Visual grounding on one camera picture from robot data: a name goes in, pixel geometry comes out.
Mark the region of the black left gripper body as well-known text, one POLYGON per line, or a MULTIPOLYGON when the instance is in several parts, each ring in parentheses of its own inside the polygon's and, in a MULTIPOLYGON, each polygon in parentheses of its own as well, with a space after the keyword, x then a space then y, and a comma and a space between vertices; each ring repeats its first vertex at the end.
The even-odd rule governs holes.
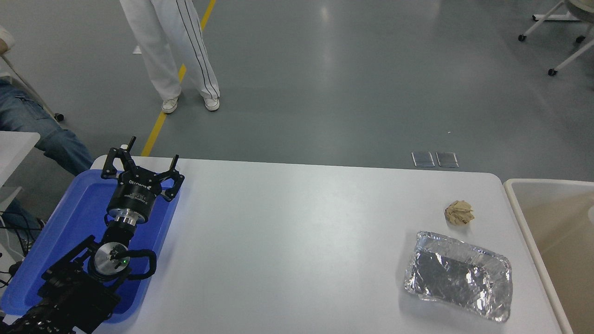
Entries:
POLYGON ((149 179, 144 174, 120 173, 117 176, 116 190, 107 206, 107 213, 116 217, 120 213, 134 212, 139 219, 150 218, 158 195, 162 192, 161 183, 149 179))

